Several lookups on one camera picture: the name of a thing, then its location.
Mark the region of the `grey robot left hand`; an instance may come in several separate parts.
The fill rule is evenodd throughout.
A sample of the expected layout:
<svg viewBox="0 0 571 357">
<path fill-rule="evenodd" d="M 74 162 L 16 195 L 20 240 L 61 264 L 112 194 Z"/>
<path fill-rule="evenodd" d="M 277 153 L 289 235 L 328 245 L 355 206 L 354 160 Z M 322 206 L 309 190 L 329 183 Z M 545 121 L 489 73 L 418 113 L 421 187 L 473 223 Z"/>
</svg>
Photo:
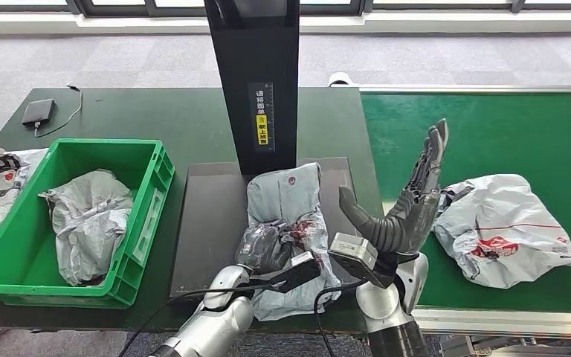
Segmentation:
<svg viewBox="0 0 571 357">
<path fill-rule="evenodd" d="M 292 244 L 282 240 L 286 223 L 280 220 L 249 225 L 236 250 L 236 264 L 253 274 L 283 269 L 292 255 Z"/>
</svg>

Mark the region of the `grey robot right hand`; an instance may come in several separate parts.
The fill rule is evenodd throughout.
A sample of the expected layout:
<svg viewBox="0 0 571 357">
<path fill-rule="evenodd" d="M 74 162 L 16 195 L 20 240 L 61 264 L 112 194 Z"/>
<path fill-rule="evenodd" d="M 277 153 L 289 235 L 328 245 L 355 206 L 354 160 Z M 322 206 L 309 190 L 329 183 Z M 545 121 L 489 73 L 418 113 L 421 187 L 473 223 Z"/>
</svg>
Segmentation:
<svg viewBox="0 0 571 357">
<path fill-rule="evenodd" d="M 380 253 L 417 254 L 427 239 L 441 196 L 439 177 L 449 130 L 446 119 L 428 129 L 423 149 L 406 185 L 386 216 L 368 214 L 355 194 L 340 186 L 339 206 L 345 217 Z"/>
</svg>

